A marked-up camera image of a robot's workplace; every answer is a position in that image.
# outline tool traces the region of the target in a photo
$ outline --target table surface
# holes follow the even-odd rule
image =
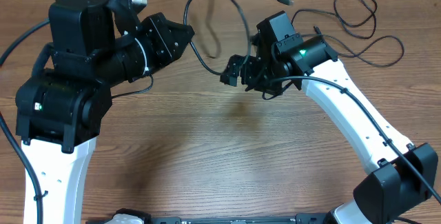
[[[54,0],[0,0],[0,51],[47,17]],[[149,0],[140,14],[163,12],[181,22],[187,0]],[[298,8],[332,11],[333,0],[294,0],[293,7],[273,0],[237,0],[252,32],[264,18]],[[406,47],[391,68],[374,68],[343,59],[347,71],[383,116],[416,145],[430,143],[441,154],[441,0],[377,0],[375,37],[393,34]],[[189,22],[197,46],[216,54],[206,26],[209,0],[195,0]],[[245,31],[228,0],[214,0],[212,27],[221,43],[220,58],[207,59],[223,70],[228,58],[246,51]],[[356,0],[339,0],[341,15],[363,20],[368,12]],[[335,19],[304,13],[295,22],[301,33],[317,25],[354,50],[361,41],[342,31]],[[372,23],[358,29],[368,34]],[[34,60],[52,38],[44,28],[24,41],[0,72],[0,110],[15,130],[15,93],[30,76]],[[376,62],[394,60],[394,41],[374,45],[365,55]],[[328,212],[351,199],[366,177],[360,162],[329,117],[303,92],[292,88],[273,101],[219,83],[191,49],[154,75],[148,94],[116,99],[103,119],[101,135],[85,183],[83,219],[111,216],[126,207],[154,216],[220,217]],[[144,80],[124,83],[112,93],[144,88]],[[0,135],[0,222],[22,223],[24,168]],[[438,177],[435,188],[441,191]],[[439,223],[432,198],[404,216]]]

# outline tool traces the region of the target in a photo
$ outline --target cable connector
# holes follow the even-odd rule
[[[349,91],[348,88],[343,88],[343,89],[341,89],[340,93],[341,93],[341,94],[347,94],[348,91]]]
[[[292,1],[292,0],[277,0],[277,1],[279,3],[283,3],[283,4],[288,5],[288,6],[294,5],[294,1]]]
[[[34,201],[38,201],[38,200],[43,199],[43,197],[47,196],[48,193],[49,193],[49,191],[45,190],[45,191],[44,191],[44,194],[39,195],[39,196],[34,196]]]

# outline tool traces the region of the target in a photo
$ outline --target cable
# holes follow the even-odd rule
[[[26,171],[28,172],[28,175],[30,177],[30,180],[32,181],[32,185],[34,186],[35,191],[35,201],[37,202],[37,224],[43,224],[43,199],[41,196],[41,188],[40,183],[37,178],[37,175],[35,174],[34,168],[32,168],[32,165],[30,164],[28,158],[24,154],[23,150],[15,140],[14,136],[12,135],[10,129],[8,128],[8,125],[6,124],[5,119],[3,118],[3,115],[0,111],[0,126],[3,132],[5,133],[6,138],[8,139],[9,143],[11,144],[12,148],[14,149],[15,153],[17,153],[17,156],[20,158],[21,162],[23,163]]]
[[[12,44],[9,46],[8,49],[6,49],[6,51],[3,53],[3,55],[1,55],[0,57],[0,68],[3,65],[3,63],[5,63],[6,58],[8,58],[9,54],[26,38],[28,38],[28,36],[30,36],[33,32],[39,30],[40,28],[46,26],[47,24],[49,24],[49,19],[45,19],[44,21],[42,21],[41,23],[36,24],[34,27],[32,27],[31,29],[29,29],[28,31],[26,31],[24,34],[22,34],[19,38],[17,38],[14,42],[12,42]]]
[[[377,8],[378,8],[378,4],[377,4],[377,2],[376,2],[376,0],[371,0],[372,2],[373,2],[373,4],[374,4],[374,9],[372,10],[368,5],[367,5],[367,3],[366,3],[366,1],[365,0],[359,0],[361,3],[362,3],[362,5],[371,13],[364,21],[362,21],[362,22],[360,22],[360,23],[357,23],[357,24],[351,24],[351,23],[348,23],[347,21],[345,21],[341,16],[340,16],[340,14],[338,13],[338,11],[337,11],[337,0],[334,0],[334,12],[329,12],[329,11],[324,11],[324,10],[317,10],[317,9],[309,9],[309,8],[305,8],[305,9],[299,9],[299,10],[297,10],[296,11],[296,13],[294,14],[294,16],[292,17],[292,20],[291,20],[291,24],[293,24],[294,23],[294,19],[297,17],[297,14],[298,13],[300,13],[300,12],[312,12],[312,13],[318,13],[318,14],[328,14],[328,15],[331,15],[331,16],[333,16],[333,17],[335,17],[335,18],[337,18],[337,20],[339,20],[339,22],[341,23],[341,25],[342,25],[342,27],[343,27],[343,29],[345,30],[345,32],[347,33],[347,34],[349,34],[349,35],[351,35],[352,37],[355,37],[355,38],[358,38],[358,39],[370,39],[372,36],[373,36],[373,34],[375,34],[375,31],[376,31],[376,29],[377,29],[377,18],[376,18],[376,15],[375,15],[375,13],[376,13],[376,11],[377,11]],[[361,35],[358,35],[358,34],[354,34],[353,32],[351,32],[347,27],[350,27],[350,28],[358,28],[358,27],[360,27],[360,26],[363,26],[364,24],[366,24],[366,22],[368,22],[368,20],[370,20],[370,19],[373,19],[373,29],[372,29],[372,33],[369,35],[369,36],[361,36]],[[346,58],[359,58],[361,61],[363,61],[363,62],[365,62],[365,63],[367,63],[367,64],[369,64],[369,65],[373,65],[373,66],[376,66],[376,67],[380,67],[380,68],[385,68],[385,67],[389,67],[389,66],[392,66],[392,65],[395,65],[397,62],[399,62],[400,60],[401,60],[401,58],[404,56],[404,45],[403,45],[403,43],[402,43],[402,41],[399,39],[399,38],[397,38],[397,37],[395,37],[395,36],[393,36],[393,35],[386,35],[386,36],[383,36],[383,37],[380,37],[380,38],[378,38],[378,39],[376,39],[375,41],[373,41],[372,43],[370,43],[365,49],[363,49],[361,52],[359,52],[359,53],[355,53],[354,51],[352,51],[347,45],[345,45],[341,40],[339,40],[339,39],[337,39],[337,38],[335,38],[335,37],[333,37],[333,36],[331,36],[331,35],[327,35],[327,34],[304,34],[304,35],[302,35],[302,37],[314,37],[314,36],[323,36],[323,37],[328,37],[328,38],[331,38],[331,39],[334,39],[335,41],[337,41],[340,45],[342,45],[348,52],[350,52],[352,55],[348,55],[348,54],[343,54],[343,53],[338,53],[338,55],[340,55],[340,56],[342,56],[342,57],[346,57]],[[377,64],[377,63],[374,63],[374,62],[371,62],[371,61],[368,61],[368,60],[366,60],[366,59],[363,59],[360,55],[361,54],[363,54],[364,52],[366,52],[373,44],[375,44],[375,43],[377,43],[378,41],[380,41],[380,40],[383,40],[383,39],[386,39],[386,38],[392,38],[392,39],[395,39],[399,44],[400,44],[400,47],[401,47],[401,50],[402,50],[402,52],[401,52],[401,55],[400,55],[400,57],[398,58],[398,59],[396,59],[394,62],[392,62],[392,63],[388,63],[388,64],[384,64],[384,65],[380,65],[380,64]]]
[[[46,26],[49,24],[49,19],[45,19],[41,23],[38,23],[28,31],[26,31],[24,34],[22,34],[18,39],[16,39],[8,49],[1,55],[0,57],[0,68],[5,63],[6,59],[8,58],[9,54],[28,36],[30,36],[33,32],[39,30],[40,28]],[[15,153],[17,153],[17,156],[20,158],[21,162],[23,163],[26,172],[28,172],[28,175],[30,177],[30,180],[32,181],[32,185],[34,186],[35,191],[35,197],[34,200],[37,204],[37,224],[43,224],[43,195],[41,194],[41,187],[40,182],[37,178],[37,175],[35,174],[34,168],[32,168],[32,165],[30,164],[28,158],[24,154],[21,147],[18,145],[17,141],[15,140],[14,136],[12,135],[8,124],[6,124],[5,119],[3,118],[3,115],[0,111],[0,126],[3,130],[6,138],[8,139],[9,143],[11,144],[12,148],[14,149]]]
[[[419,222],[412,221],[412,220],[409,220],[409,219],[404,218],[404,217],[397,217],[397,218],[395,218],[395,220],[393,222],[395,222],[395,221],[402,221],[404,223],[410,223],[410,224],[421,224]]]
[[[185,5],[185,9],[184,9],[184,21],[183,24],[187,25],[187,16],[188,16],[188,10],[189,10],[189,5],[193,0],[188,0],[187,4]],[[245,64],[251,54],[251,50],[252,50],[252,43],[250,41],[250,35],[249,35],[249,26],[248,26],[248,22],[245,18],[245,14],[243,13],[242,8],[237,4],[237,2],[235,0],[230,0],[237,8],[239,15],[243,21],[243,24],[245,26],[245,31],[246,31],[246,35],[247,35],[247,55],[245,56],[245,60],[243,61],[243,64]],[[280,3],[283,3],[285,5],[293,5],[294,2],[292,0],[276,0]],[[194,54],[196,55],[196,57],[198,57],[198,60],[201,62],[202,66],[207,69],[207,71],[211,72],[212,74],[218,75],[220,76],[222,73],[221,72],[217,72],[213,69],[211,69],[202,59],[201,55],[199,54],[198,50],[196,49],[196,46],[194,45],[193,41],[190,41],[190,46],[192,47]]]
[[[268,82],[266,82],[266,84],[272,84],[272,83],[283,82],[283,81],[288,81],[288,80],[298,80],[298,79],[318,81],[318,82],[333,86],[333,87],[339,89],[342,93],[345,93],[347,96],[349,96],[358,105],[358,107],[360,107],[360,109],[364,112],[364,114],[366,114],[367,118],[371,121],[371,123],[373,124],[375,129],[377,129],[377,131],[380,133],[381,137],[383,137],[386,144],[391,147],[391,149],[398,155],[398,157],[400,157],[400,159],[402,159],[402,161],[404,161],[406,166],[413,172],[413,174],[415,174],[416,177],[418,177],[418,179],[421,181],[421,183],[424,184],[424,186],[426,186],[428,191],[430,191],[430,193],[433,195],[433,197],[435,197],[435,199],[438,201],[438,203],[441,204],[440,195],[435,191],[435,189],[432,186],[430,186],[429,182],[427,182],[427,180],[412,165],[412,163],[409,160],[407,160],[407,158],[403,155],[403,153],[400,152],[399,149],[392,143],[392,140],[387,137],[387,135],[384,133],[384,131],[378,125],[377,121],[371,116],[369,111],[366,109],[366,107],[360,102],[360,100],[357,99],[356,96],[354,96],[352,93],[350,93],[350,91],[348,91],[347,88],[344,88],[341,85],[338,85],[337,83],[328,81],[326,79],[321,79],[318,77],[311,77],[311,76],[282,77],[282,78],[278,78],[278,79],[269,80]]]
[[[122,93],[122,94],[118,94],[118,95],[114,95],[112,96],[112,99],[118,98],[118,97],[122,97],[122,96],[129,96],[131,94],[142,94],[142,93],[146,93],[149,90],[151,90],[153,88],[153,76],[149,75],[150,79],[152,80],[152,82],[150,83],[150,85],[145,88],[144,90],[137,90],[137,91],[133,91],[133,92],[126,92],[126,93]]]
[[[337,52],[339,56],[342,56],[344,58],[359,58],[361,61],[363,61],[363,62],[365,62],[365,63],[367,63],[369,65],[372,65],[372,66],[375,66],[375,67],[379,67],[379,68],[387,68],[387,67],[393,66],[396,63],[400,62],[400,60],[404,56],[404,44],[403,44],[403,42],[398,37],[395,37],[393,35],[386,35],[386,36],[383,36],[383,37],[380,37],[380,38],[376,39],[375,41],[372,41],[365,49],[363,49],[361,52],[358,52],[358,53],[355,53],[351,48],[349,48],[345,43],[343,43],[343,41],[341,41],[340,39],[337,39],[336,37],[333,37],[331,35],[328,35],[328,34],[302,34],[302,37],[317,37],[317,36],[328,37],[328,38],[331,38],[331,39],[337,41],[345,50],[347,50],[348,52],[350,52],[352,54],[352,55],[348,55],[348,54],[343,54],[341,52]],[[379,41],[381,41],[383,39],[386,39],[386,38],[395,39],[398,42],[398,44],[400,44],[401,55],[398,57],[398,59],[396,59],[395,61],[392,61],[391,63],[387,63],[387,64],[377,64],[377,63],[368,61],[366,59],[363,59],[360,56],[361,54],[365,53],[369,48],[371,48],[371,46],[373,46],[375,43],[377,43],[377,42],[379,42]]]
[[[292,17],[291,20],[291,24],[294,23],[294,19],[296,18],[297,14],[300,12],[315,12],[315,13],[321,13],[321,14],[330,14],[332,16],[335,16],[342,24],[343,29],[345,29],[346,33],[350,34],[351,36],[355,37],[355,38],[359,38],[359,39],[370,39],[372,38],[373,34],[375,33],[376,29],[377,29],[377,17],[375,16],[375,13],[377,11],[377,7],[378,4],[375,0],[371,0],[374,4],[374,9],[372,10],[366,3],[365,0],[360,0],[360,2],[362,3],[362,5],[371,13],[364,21],[357,23],[357,24],[351,24],[348,23],[347,21],[345,21],[340,14],[337,11],[337,0],[334,0],[334,13],[332,12],[328,12],[328,11],[324,11],[324,10],[317,10],[317,9],[299,9],[297,10],[297,12],[294,14],[294,16]],[[370,20],[371,18],[373,18],[373,29],[372,29],[372,33],[369,36],[362,36],[359,34],[354,34],[353,32],[351,32],[347,27],[350,28],[358,28],[360,26],[363,26],[364,24],[366,24],[366,22],[368,22],[368,20]]]

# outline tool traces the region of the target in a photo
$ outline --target small black connector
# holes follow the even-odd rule
[[[277,0],[277,1],[279,3],[283,3],[283,4],[288,5],[288,6],[294,5],[294,1],[292,1],[292,0]]]
[[[229,58],[227,67],[220,76],[220,82],[236,87],[237,78],[240,74],[240,67],[243,64],[245,57],[239,55],[233,55]]]

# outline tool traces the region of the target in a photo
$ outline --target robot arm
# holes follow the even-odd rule
[[[405,159],[433,187],[438,155],[429,144],[415,147],[381,116],[353,83],[338,53],[319,34],[303,41],[284,12],[268,17],[257,28],[256,57],[243,64],[243,57],[232,56],[220,81],[236,85],[240,75],[248,90],[278,96],[286,89],[280,79],[291,80],[329,115],[368,174],[353,191],[354,200],[331,211],[326,223],[388,223],[431,197]],[[387,139],[345,91],[366,108]]]
[[[49,10],[53,45],[16,95],[17,135],[41,185],[43,224],[81,222],[88,164],[110,88],[152,76],[182,56],[194,31],[162,13],[142,22],[147,0],[56,0]],[[115,39],[114,22],[121,37]],[[45,69],[52,57],[54,69]],[[24,223],[37,222],[26,174]]]
[[[328,60],[317,65],[310,76],[333,81],[347,88],[368,109],[372,117],[403,154],[409,151],[408,147],[413,147],[413,143],[393,128],[372,106],[353,83],[340,60],[336,62]],[[312,98],[337,125],[355,150],[366,174],[380,168],[379,161],[382,159],[389,162],[397,159],[397,154],[389,146],[383,144],[384,139],[378,134],[377,129],[346,94],[342,94],[340,90],[330,85],[309,80],[302,81],[302,91]]]

